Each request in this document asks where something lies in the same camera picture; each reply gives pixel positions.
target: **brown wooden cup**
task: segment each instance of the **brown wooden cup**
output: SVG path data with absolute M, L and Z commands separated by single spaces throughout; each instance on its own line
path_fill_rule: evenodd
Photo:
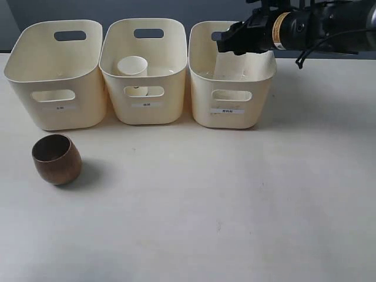
M 40 176 L 55 185 L 71 182 L 81 172 L 81 156 L 70 138 L 62 134 L 40 139 L 32 149 L 32 156 Z

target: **white paper cup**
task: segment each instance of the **white paper cup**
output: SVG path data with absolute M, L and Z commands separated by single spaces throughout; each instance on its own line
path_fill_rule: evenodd
M 121 76 L 147 76 L 147 60 L 143 57 L 128 56 L 118 63 L 118 73 Z M 147 87 L 128 87 L 126 94 L 129 96 L 146 96 Z

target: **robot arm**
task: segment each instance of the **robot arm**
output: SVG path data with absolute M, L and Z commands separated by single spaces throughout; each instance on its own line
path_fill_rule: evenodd
M 245 22 L 234 23 L 221 33 L 219 52 L 235 55 L 268 50 L 302 51 L 296 64 L 301 69 L 313 51 L 357 54 L 376 51 L 376 1 L 325 1 L 299 8 L 290 0 L 261 1 Z

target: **white table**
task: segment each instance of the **white table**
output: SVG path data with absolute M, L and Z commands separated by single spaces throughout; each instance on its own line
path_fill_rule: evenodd
M 0 281 L 374 282 L 375 70 L 279 59 L 253 130 L 201 127 L 189 99 L 166 126 L 109 109 L 65 131 L 84 161 L 66 189 L 38 176 L 48 133 L 1 72 Z

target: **storage bin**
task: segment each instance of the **storage bin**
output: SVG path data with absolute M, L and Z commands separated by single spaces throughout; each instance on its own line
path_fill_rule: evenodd
M 102 38 L 102 26 L 88 20 L 41 22 L 22 32 L 4 74 L 41 129 L 89 127 L 104 118 Z
M 261 115 L 277 70 L 272 51 L 218 55 L 212 34 L 226 31 L 233 23 L 202 22 L 191 30 L 189 67 L 193 117 L 206 127 L 253 126 Z
M 147 60 L 147 76 L 119 75 L 117 65 L 128 56 Z M 170 123 L 179 118 L 186 65 L 184 26 L 173 19 L 154 18 L 112 24 L 99 61 L 116 116 L 130 125 Z M 127 93 L 127 88 L 141 86 L 147 86 L 147 95 Z

